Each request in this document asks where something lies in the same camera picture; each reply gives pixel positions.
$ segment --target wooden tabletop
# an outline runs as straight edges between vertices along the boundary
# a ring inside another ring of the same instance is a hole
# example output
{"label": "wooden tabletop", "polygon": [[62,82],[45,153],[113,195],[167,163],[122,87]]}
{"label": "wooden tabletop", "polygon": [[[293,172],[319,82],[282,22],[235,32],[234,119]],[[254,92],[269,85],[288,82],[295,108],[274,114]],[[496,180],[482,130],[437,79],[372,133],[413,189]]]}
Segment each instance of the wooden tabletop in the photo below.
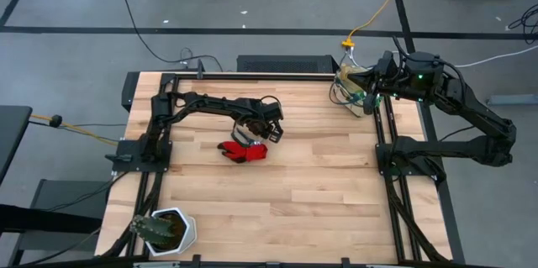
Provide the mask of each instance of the wooden tabletop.
{"label": "wooden tabletop", "polygon": [[[158,72],[140,73],[126,139],[145,132],[160,78]],[[159,208],[178,207],[194,217],[198,240],[182,255],[159,260],[191,260],[199,254],[204,261],[340,263],[349,257],[351,263],[397,262],[374,155],[374,121],[331,103],[329,88],[329,81],[180,81],[180,92],[278,97],[284,135],[278,144],[266,143],[265,160],[238,165],[216,149],[230,140],[231,118],[195,113],[174,124],[171,168]],[[398,133],[423,139],[416,104],[393,101],[393,109]],[[383,118],[388,132],[384,113]],[[133,173],[113,186],[96,255],[110,248],[132,219],[139,181],[140,174]],[[451,258],[434,182],[410,176],[408,183],[417,224]],[[401,224],[409,258],[409,237]]]}

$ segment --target black cable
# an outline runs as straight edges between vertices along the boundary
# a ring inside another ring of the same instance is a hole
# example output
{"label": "black cable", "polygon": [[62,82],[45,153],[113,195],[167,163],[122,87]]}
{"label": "black cable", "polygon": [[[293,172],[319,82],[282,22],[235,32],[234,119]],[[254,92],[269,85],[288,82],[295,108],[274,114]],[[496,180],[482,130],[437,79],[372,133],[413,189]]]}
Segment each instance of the black cable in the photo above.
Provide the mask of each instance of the black cable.
{"label": "black cable", "polygon": [[347,56],[347,51],[344,51],[344,55],[342,56],[342,59],[340,59],[340,63],[338,64],[339,68],[342,68],[342,63],[344,63],[344,59]]}
{"label": "black cable", "polygon": [[97,234],[99,232],[99,230],[101,230],[101,227],[99,227],[98,229],[95,229],[93,230],[86,238],[84,238],[83,240],[81,240],[80,242],[78,243],[75,243],[75,244],[72,244],[71,246],[65,248],[64,250],[60,250],[58,252],[55,252],[54,254],[52,255],[47,255],[46,257],[42,258],[42,259],[39,259],[39,260],[34,260],[34,261],[31,261],[29,263],[25,263],[25,264],[22,264],[22,265],[19,265],[19,267],[24,267],[26,265],[35,265],[35,264],[39,264],[41,262],[44,262],[46,260],[50,260],[52,258],[55,258],[56,256],[58,255],[62,255],[62,254],[65,254],[67,251],[69,250],[73,250],[75,249],[76,247],[84,244],[84,242],[86,242],[87,240],[89,240],[93,235]]}
{"label": "black cable", "polygon": [[119,179],[121,179],[122,177],[124,177],[125,175],[127,175],[128,172],[124,172],[122,173],[121,175],[119,175],[118,177],[116,177],[115,179],[113,180],[109,180],[107,182],[105,182],[104,184],[102,184],[97,190],[95,190],[94,192],[89,192],[89,193],[85,193],[79,197],[77,197],[75,200],[71,201],[71,202],[67,202],[67,203],[63,203],[63,204],[59,204],[59,205],[56,205],[52,208],[48,208],[48,209],[43,209],[44,211],[46,212],[55,212],[57,210],[60,210],[60,209],[63,209],[63,208],[68,208],[72,205],[75,205],[75,204],[78,204],[79,202],[82,202],[84,200],[87,200],[88,198],[90,197],[94,197],[94,196],[97,196],[99,193],[101,192],[104,192],[110,188],[112,188],[112,186],[117,182],[119,181]]}
{"label": "black cable", "polygon": [[127,126],[127,124],[126,123],[111,123],[111,124],[86,123],[86,124],[73,124],[73,126],[77,126],[77,127],[85,127],[85,126]]}
{"label": "black cable", "polygon": [[[183,57],[183,51],[184,50],[186,50],[190,54],[190,56],[188,58]],[[188,68],[191,65],[191,59],[192,59],[193,56],[194,56],[193,51],[191,49],[187,48],[187,47],[184,47],[184,48],[182,48],[182,50],[179,51],[179,59],[182,59],[182,60],[183,59],[189,59],[189,61],[183,62],[186,65],[185,66],[186,68]]]}
{"label": "black cable", "polygon": [[[62,128],[62,127],[59,127],[58,129],[63,129],[63,130],[66,130],[66,131],[69,131],[69,132],[72,132],[72,133],[75,133],[75,134],[82,134],[82,135],[90,136],[89,134],[81,133],[81,132],[76,131],[74,129],[68,129],[68,128]],[[98,138],[99,139],[105,139],[105,140],[108,140],[108,141],[111,141],[111,142],[119,142],[119,140],[110,139],[110,138],[102,137],[102,136],[98,136]]]}
{"label": "black cable", "polygon": [[523,35],[525,37],[525,43],[528,45],[532,45],[536,39],[536,35],[538,34],[538,17],[536,18],[536,21],[534,24],[527,24],[527,22],[530,22],[530,18],[538,14],[538,4],[533,5],[528,10],[526,10],[523,15],[521,15],[521,18],[515,20],[513,23],[508,25],[509,29],[516,29],[520,26],[523,27]]}
{"label": "black cable", "polygon": [[400,74],[400,71],[402,71],[402,69],[404,68],[404,55],[399,51],[398,52],[398,55],[399,55],[399,63],[398,63],[398,70],[396,71],[396,73],[394,74],[394,76],[392,76],[390,79],[388,79],[389,82],[392,82],[394,81],[396,78],[398,78],[398,75]]}
{"label": "black cable", "polygon": [[142,36],[140,35],[140,32],[138,30],[138,28],[136,27],[136,23],[135,23],[135,19],[133,18],[133,14],[131,13],[131,7],[129,5],[129,2],[127,0],[124,0],[125,1],[125,6],[127,7],[127,12],[129,12],[129,17],[131,19],[131,23],[133,24],[133,29],[136,33],[136,35],[138,36],[138,38],[140,39],[140,41],[142,42],[142,44],[144,45],[144,47],[155,57],[157,58],[158,60],[161,60],[163,62],[166,62],[166,63],[179,63],[179,62],[183,62],[183,61],[188,61],[188,60],[192,60],[192,59],[197,59],[197,58],[211,58],[213,60],[215,60],[215,62],[217,62],[217,65],[219,66],[219,69],[220,71],[224,71],[223,67],[220,65],[219,63],[219,60],[217,58],[215,58],[214,56],[211,56],[211,55],[197,55],[197,56],[193,56],[193,57],[190,57],[190,58],[187,58],[187,59],[178,59],[178,60],[166,60],[166,59],[163,59],[161,58],[160,56],[158,56],[151,48],[148,44],[146,44],[146,42],[144,41],[144,39],[142,38]]}
{"label": "black cable", "polygon": [[[81,133],[81,132],[76,131],[74,129],[69,129],[69,128],[65,127],[65,126],[60,126],[60,127],[54,128],[52,126],[49,126],[49,124],[40,123],[40,122],[28,121],[28,123],[34,124],[34,125],[41,125],[41,126],[45,126],[45,127],[52,128],[52,129],[63,129],[63,130],[66,130],[66,131],[69,131],[69,132],[72,132],[72,133],[75,133],[75,134],[82,134],[82,135],[90,136],[90,134]],[[102,136],[97,136],[97,137],[99,139],[105,139],[105,140],[112,141],[112,142],[119,142],[119,140],[116,140],[116,139],[110,139],[110,138],[102,137]]]}
{"label": "black cable", "polygon": [[439,142],[445,140],[445,139],[448,138],[448,137],[451,137],[451,136],[454,135],[454,134],[458,134],[458,133],[460,133],[460,132],[462,132],[462,131],[469,130],[469,129],[474,129],[474,128],[475,128],[475,127],[474,127],[474,125],[473,125],[473,126],[469,126],[469,127],[463,128],[463,129],[458,129],[457,131],[452,132],[452,133],[446,135],[445,137],[443,137],[442,139],[440,139]]}
{"label": "black cable", "polygon": [[[336,105],[353,105],[353,106],[356,106],[358,108],[362,108],[362,105],[359,104],[358,102],[337,102],[333,99],[333,97],[331,96],[332,95],[332,92],[334,91],[334,88],[335,88],[335,84],[336,82],[333,82],[331,85],[330,85],[330,88],[329,88],[329,100],[333,103],[333,104],[336,104]],[[343,92],[341,92],[341,95],[342,97],[347,97],[346,95],[344,95]]]}
{"label": "black cable", "polygon": [[280,104],[280,100],[278,100],[278,98],[277,98],[277,97],[275,97],[275,96],[272,96],[272,95],[267,95],[267,96],[264,96],[264,97],[260,98],[260,101],[263,101],[263,99],[267,99],[267,98],[272,98],[272,99],[275,99],[275,100],[276,100],[276,101],[278,102],[278,104]]}
{"label": "black cable", "polygon": [[393,180],[393,182],[396,182],[402,177],[402,171],[400,171],[400,174],[396,176],[396,179]]}
{"label": "black cable", "polygon": [[[138,209],[138,212],[134,214],[145,215],[145,213],[147,213],[147,211],[150,210],[150,207],[155,202],[158,201],[159,191],[161,190],[160,183],[162,182],[162,176],[163,176],[162,172],[156,173],[155,179],[153,180],[153,186],[151,187],[150,192],[145,197],[145,200],[142,203],[142,206],[140,206],[140,208]],[[131,235],[133,235],[133,233],[130,231],[130,226],[127,225],[124,232],[119,236],[118,239],[114,241],[114,243],[112,244],[112,247],[110,247],[110,249],[108,249],[107,251],[105,251],[99,256],[101,257],[119,256],[119,254],[124,249],[127,242],[129,241]]]}

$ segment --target concrete floor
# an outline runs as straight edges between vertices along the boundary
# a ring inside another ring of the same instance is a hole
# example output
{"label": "concrete floor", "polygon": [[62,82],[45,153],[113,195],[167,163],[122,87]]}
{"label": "concrete floor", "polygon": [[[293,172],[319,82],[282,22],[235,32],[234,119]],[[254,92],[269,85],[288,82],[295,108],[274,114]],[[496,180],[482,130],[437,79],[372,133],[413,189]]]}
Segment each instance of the concrete floor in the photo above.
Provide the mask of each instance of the concrete floor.
{"label": "concrete floor", "polygon": [[[0,0],[0,8],[10,0]],[[129,0],[139,27],[351,29],[367,21],[384,0]],[[533,0],[404,0],[413,31],[504,33]],[[7,25],[130,28],[123,0],[20,0]],[[400,30],[395,5],[368,29]],[[149,35],[159,55],[177,59],[183,46],[195,55],[219,58],[234,71],[237,55],[341,56],[338,36]],[[373,64],[388,38],[355,38],[356,58]],[[522,40],[416,39],[417,50],[435,52],[454,64],[522,50]],[[536,93],[538,51],[462,69],[480,100],[492,94]],[[204,62],[210,70],[216,65]],[[124,123],[120,92],[127,71],[175,69],[153,58],[133,34],[0,34],[0,103],[29,105],[43,115],[61,114],[71,123]],[[538,261],[538,170],[532,151],[538,146],[537,107],[495,109],[518,127],[514,163],[502,168],[477,166],[469,160],[445,160],[467,263],[529,267]],[[439,136],[466,126],[433,110]],[[122,128],[95,128],[110,138]],[[477,132],[455,139],[469,139]],[[18,149],[0,202],[28,206],[41,178],[106,180],[114,149],[93,139],[30,126]],[[0,265],[13,248],[14,235],[0,239]],[[39,258],[43,253],[30,255]],[[71,253],[66,258],[89,256]]]}

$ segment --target wires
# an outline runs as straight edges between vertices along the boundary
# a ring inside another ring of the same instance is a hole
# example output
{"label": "wires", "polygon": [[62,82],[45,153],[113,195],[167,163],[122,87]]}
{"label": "wires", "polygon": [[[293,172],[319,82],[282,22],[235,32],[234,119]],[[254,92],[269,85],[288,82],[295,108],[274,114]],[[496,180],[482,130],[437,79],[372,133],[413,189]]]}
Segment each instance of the wires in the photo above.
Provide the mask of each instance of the wires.
{"label": "wires", "polygon": [[54,254],[52,254],[52,255],[48,255],[48,256],[46,256],[46,257],[44,257],[44,258],[42,258],[42,259],[34,260],[34,261],[29,262],[29,263],[22,264],[22,265],[20,265],[20,266],[39,264],[39,263],[42,263],[42,262],[44,262],[44,261],[46,261],[46,260],[50,260],[50,259],[52,259],[52,258],[55,258],[55,257],[58,256],[58,255],[63,255],[63,254],[65,254],[67,251],[69,251],[69,250],[73,250],[73,249],[75,249],[76,247],[78,247],[78,246],[84,244],[87,240],[89,240],[93,235],[97,234],[100,230],[101,230],[101,227],[99,227],[98,229],[93,230],[93,231],[92,231],[86,238],[84,238],[82,241],[80,241],[80,242],[78,242],[78,243],[75,243],[75,244],[73,244],[73,245],[71,245],[71,246],[65,248],[64,250],[60,250],[60,251],[58,251],[58,252],[56,252],[56,253],[54,253]]}
{"label": "wires", "polygon": [[452,133],[446,135],[445,137],[443,137],[442,139],[440,139],[439,142],[442,142],[443,140],[445,140],[445,139],[448,138],[448,137],[453,136],[454,134],[458,134],[458,133],[460,133],[460,132],[462,132],[462,131],[466,131],[466,130],[469,130],[469,129],[474,129],[474,125],[473,125],[473,126],[466,127],[466,128],[463,128],[463,129],[458,129],[457,131],[452,132]]}
{"label": "wires", "polygon": [[183,62],[180,62],[181,64],[184,64],[186,68],[188,68],[191,65],[192,57],[194,56],[193,51],[187,47],[182,48],[182,50],[179,51],[179,59],[184,60],[185,57],[183,56],[183,51],[187,51],[189,54],[188,60],[185,60]]}
{"label": "wires", "polygon": [[469,64],[466,64],[466,65],[461,65],[461,66],[456,66],[456,67],[469,67],[469,66],[477,66],[479,64],[482,64],[482,63],[485,63],[485,62],[489,62],[491,60],[496,60],[496,59],[499,59],[499,58],[504,58],[504,57],[510,57],[510,56],[514,56],[514,55],[520,55],[520,54],[523,54],[523,53],[526,53],[528,51],[532,51],[532,50],[536,50],[538,49],[538,45],[535,45],[529,49],[526,49],[526,50],[521,50],[519,52],[514,52],[514,53],[509,53],[509,54],[504,54],[504,55],[496,55],[494,57],[491,57],[491,58],[487,58],[485,60],[481,60],[481,61],[478,61],[478,62],[473,62],[473,63],[469,63]]}
{"label": "wires", "polygon": [[[36,115],[36,114],[32,114],[30,117],[41,119],[41,120],[46,120],[46,121],[52,121],[51,117],[40,116],[40,115]],[[38,125],[44,125],[44,126],[50,126],[50,125],[47,125],[47,124],[44,124],[44,123],[37,123],[37,122],[31,122],[31,123],[32,124],[38,124]],[[76,132],[78,134],[88,135],[88,136],[93,137],[93,138],[95,138],[95,139],[97,139],[97,140],[99,140],[99,141],[101,141],[103,143],[106,143],[108,145],[112,145],[112,146],[117,145],[116,140],[112,140],[112,139],[108,139],[108,138],[98,136],[98,135],[92,133],[91,131],[81,129],[80,127],[77,127],[77,126],[69,124],[69,123],[62,122],[61,124],[64,125],[67,129],[70,129],[69,131],[73,131],[73,132]]]}
{"label": "wires", "polygon": [[350,99],[348,102],[337,102],[333,99],[333,94],[335,95],[335,97],[337,97],[336,95],[336,90],[335,90],[335,86],[336,86],[336,82],[333,82],[331,85],[330,85],[330,88],[329,88],[329,100],[333,103],[333,104],[336,104],[336,105],[354,105],[358,108],[362,108],[362,105],[359,103],[361,101],[360,98],[355,98],[353,97],[351,94],[349,94],[348,91],[346,91],[347,94],[344,94],[344,92],[342,91],[342,88],[340,88],[340,95],[346,99]]}
{"label": "wires", "polygon": [[353,34],[361,29],[364,29],[365,27],[367,27],[368,25],[370,25],[373,20],[381,13],[381,11],[383,9],[385,9],[385,7],[387,6],[388,2],[390,0],[385,0],[385,3],[377,10],[377,12],[375,14],[373,14],[373,16],[370,18],[370,20],[368,20],[365,24],[361,25],[361,26],[358,26],[356,28],[354,28],[350,34],[347,36],[347,40],[344,41],[342,44],[344,46],[353,46],[353,42],[351,41],[351,37],[353,36]]}
{"label": "wires", "polygon": [[535,37],[538,34],[536,29],[538,28],[538,18],[534,24],[527,24],[529,19],[538,14],[538,4],[533,5],[528,10],[526,10],[521,18],[515,20],[513,23],[508,25],[509,29],[516,29],[520,26],[523,27],[523,35],[525,36],[525,43],[532,45],[536,40]]}
{"label": "wires", "polygon": [[277,101],[277,103],[278,103],[278,104],[280,104],[280,100],[278,100],[278,98],[277,98],[277,97],[275,97],[275,96],[272,96],[272,95],[267,95],[267,96],[264,96],[264,97],[262,97],[262,98],[260,99],[260,101],[262,101],[262,102],[263,102],[263,99],[267,99],[267,98],[273,99],[273,100]]}
{"label": "wires", "polygon": [[113,127],[113,126],[127,126],[127,124],[125,123],[112,123],[112,124],[105,124],[105,123],[87,123],[87,124],[73,124],[73,126],[77,126],[77,127],[86,127],[86,126],[109,126],[109,127]]}
{"label": "wires", "polygon": [[460,85],[462,86],[462,100],[463,102],[465,102],[465,94],[467,93],[467,89],[465,88],[466,83],[465,83],[465,79],[463,79],[462,73],[453,64],[449,62],[442,60],[440,63],[444,64],[445,66],[450,67],[457,74],[458,78],[460,78]]}
{"label": "wires", "polygon": [[75,204],[78,204],[79,202],[82,202],[84,200],[87,200],[88,198],[90,197],[94,197],[94,196],[97,196],[99,193],[101,192],[104,192],[104,191],[107,191],[108,189],[112,188],[112,186],[117,182],[119,181],[119,179],[121,179],[122,177],[124,177],[125,175],[127,175],[127,172],[124,172],[123,174],[119,175],[118,177],[116,177],[115,179],[111,179],[107,182],[105,182],[104,184],[102,184],[95,192],[89,192],[89,193],[85,193],[79,197],[77,197],[76,199],[74,199],[73,201],[71,202],[67,202],[67,203],[63,203],[63,204],[59,204],[59,205],[56,205],[52,208],[48,208],[48,209],[43,209],[44,211],[46,212],[55,212],[55,211],[58,211],[60,209],[63,209],[63,208],[68,208],[70,206],[73,206]]}
{"label": "wires", "polygon": [[142,36],[140,35],[140,31],[138,30],[138,28],[136,27],[136,23],[135,23],[135,19],[133,18],[133,14],[131,13],[131,7],[129,5],[129,1],[128,0],[124,0],[125,1],[125,6],[127,7],[127,12],[129,12],[129,17],[131,19],[131,23],[133,24],[133,29],[136,33],[136,35],[138,36],[138,38],[140,39],[140,41],[142,42],[142,44],[144,45],[144,47],[155,57],[157,58],[158,60],[161,60],[163,62],[166,62],[166,63],[179,63],[179,62],[183,62],[183,61],[189,61],[189,60],[192,60],[192,59],[197,59],[197,58],[211,58],[213,60],[215,60],[215,62],[217,62],[217,65],[219,66],[219,69],[220,71],[223,71],[223,67],[220,65],[219,63],[219,60],[217,58],[215,58],[214,56],[211,56],[211,55],[197,55],[197,56],[193,56],[193,57],[190,57],[190,58],[185,58],[185,59],[179,59],[179,60],[166,60],[166,59],[163,59],[161,58],[160,56],[158,56],[151,48],[148,44],[146,44],[146,42],[144,41],[144,39],[142,38]]}
{"label": "wires", "polygon": [[347,51],[344,52],[344,55],[342,56],[342,59],[340,59],[340,62],[338,63],[338,67],[342,68],[342,63],[344,63],[345,56],[347,55]]}

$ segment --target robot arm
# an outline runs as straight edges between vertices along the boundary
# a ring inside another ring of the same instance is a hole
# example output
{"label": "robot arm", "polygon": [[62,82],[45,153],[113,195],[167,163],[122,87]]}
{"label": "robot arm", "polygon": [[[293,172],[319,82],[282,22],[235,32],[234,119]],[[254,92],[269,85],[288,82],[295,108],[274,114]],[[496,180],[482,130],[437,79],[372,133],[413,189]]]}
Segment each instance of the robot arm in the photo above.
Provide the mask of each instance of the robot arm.
{"label": "robot arm", "polygon": [[[182,109],[173,114],[177,99],[184,100]],[[168,143],[170,127],[182,121],[190,113],[211,113],[230,116],[235,125],[245,125],[254,135],[278,143],[283,130],[278,120],[284,119],[280,102],[263,103],[262,99],[209,97],[196,92],[160,92],[151,98],[151,119],[145,134],[142,134],[142,160],[159,160]],[[232,138],[245,145],[232,130]]]}
{"label": "robot arm", "polygon": [[[394,62],[393,53],[386,51],[369,71],[349,75],[349,80],[367,92],[363,104],[366,114],[372,113],[377,95],[394,96],[434,104],[447,114],[462,116],[485,135],[468,142],[418,142],[398,137],[393,143],[395,160],[426,155],[471,158],[488,166],[503,166],[512,161],[509,152],[515,142],[515,126],[484,107],[453,65],[438,55],[400,53],[400,66]],[[445,72],[445,66],[454,68],[459,77]]]}

